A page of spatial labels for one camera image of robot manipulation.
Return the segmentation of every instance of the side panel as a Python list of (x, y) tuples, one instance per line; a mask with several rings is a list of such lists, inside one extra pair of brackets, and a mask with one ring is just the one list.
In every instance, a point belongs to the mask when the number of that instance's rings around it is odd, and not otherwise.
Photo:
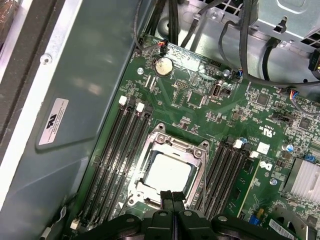
[[(134, 47), (137, 2), (83, 0), (1, 209), (1, 240), (38, 239), (78, 190)], [(61, 124), (53, 143), (39, 145), (57, 98), (68, 100)]]

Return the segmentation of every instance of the motherboard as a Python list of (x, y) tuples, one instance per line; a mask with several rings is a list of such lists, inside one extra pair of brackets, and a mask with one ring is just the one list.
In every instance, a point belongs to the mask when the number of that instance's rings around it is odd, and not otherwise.
[[(124, 213), (143, 218), (167, 190), (207, 219), (224, 213), (289, 239), (317, 235), (320, 120), (289, 95), (172, 44), (134, 51), (65, 238)], [(317, 103), (296, 102), (317, 112)]]

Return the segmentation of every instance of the ul certification label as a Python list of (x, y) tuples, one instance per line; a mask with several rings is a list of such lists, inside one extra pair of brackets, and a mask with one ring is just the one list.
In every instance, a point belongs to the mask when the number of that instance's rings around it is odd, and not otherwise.
[(69, 100), (57, 98), (44, 127), (39, 145), (50, 144), (56, 138), (60, 123), (64, 117)]

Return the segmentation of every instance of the blue connector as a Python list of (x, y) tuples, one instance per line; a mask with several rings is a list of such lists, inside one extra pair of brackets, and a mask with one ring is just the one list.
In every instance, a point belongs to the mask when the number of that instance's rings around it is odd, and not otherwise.
[(310, 162), (310, 163), (315, 163), (316, 162), (316, 156), (313, 156), (311, 154), (305, 155), (304, 160)]
[(249, 219), (249, 223), (252, 225), (259, 225), (260, 224), (260, 220), (257, 218), (256, 215), (251, 215), (250, 219)]

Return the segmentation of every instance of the black cable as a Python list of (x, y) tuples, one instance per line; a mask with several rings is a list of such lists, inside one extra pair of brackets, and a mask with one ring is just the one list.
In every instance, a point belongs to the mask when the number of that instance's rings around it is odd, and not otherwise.
[(177, 0), (168, 0), (169, 7), (169, 42), (178, 44), (179, 35), (179, 16)]
[(172, 0), (172, 12), (173, 12), (173, 44), (178, 45), (179, 40), (179, 12), (178, 12), (178, 1)]
[[(214, 8), (216, 6), (218, 6), (219, 4), (223, 3), (225, 0), (213, 0), (213, 2), (210, 2), (208, 5), (206, 5), (204, 8), (202, 8), (198, 14), (199, 15), (203, 15), (204, 13), (206, 13), (207, 10), (211, 9), (211, 8)], [(198, 26), (198, 23), (199, 23), (199, 20), (197, 19), (194, 19), (191, 26), (190, 26), (190, 29), (186, 35), (186, 37), (184, 38), (182, 44), (181, 44), (181, 47), (182, 48), (185, 48), (186, 45), (188, 44), (189, 40), (191, 39), (192, 35), (194, 34), (197, 26)]]
[(224, 51), (224, 47), (223, 47), (223, 39), (224, 36), (226, 35), (227, 31), (228, 31), (228, 27), (229, 25), (232, 25), (234, 27), (238, 27), (239, 25), (234, 23), (233, 21), (227, 21), (222, 29), (222, 32), (220, 34), (219, 37), (219, 42), (218, 42), (218, 49), (219, 49), (219, 53), (221, 55), (221, 57), (224, 60), (224, 63), (227, 64), (230, 68), (232, 68), (233, 70), (235, 70), (236, 72), (238, 71), (238, 67), (233, 65), (226, 57), (225, 51)]
[(307, 82), (307, 83), (295, 83), (295, 82), (281, 83), (281, 82), (274, 82), (274, 81), (265, 81), (249, 74), (247, 52), (248, 52), (248, 33), (249, 33), (251, 9), (252, 9), (252, 0), (243, 0), (242, 16), (240, 20), (241, 29), (240, 29), (240, 41), (239, 41), (239, 55), (240, 55), (240, 62), (243, 70), (243, 77), (255, 84), (260, 84), (265, 86), (274, 86), (279, 88), (290, 87), (292, 89), (297, 89), (297, 88), (320, 86), (320, 81)]
[(265, 52), (262, 59), (262, 74), (266, 81), (270, 81), (268, 62), (272, 49), (275, 49), (281, 41), (275, 37), (271, 37), (265, 45)]
[(150, 35), (154, 36), (156, 34), (157, 26), (159, 24), (161, 14), (164, 11), (167, 0), (158, 0), (157, 2), (157, 12), (155, 13), (155, 17), (153, 22), (151, 23)]

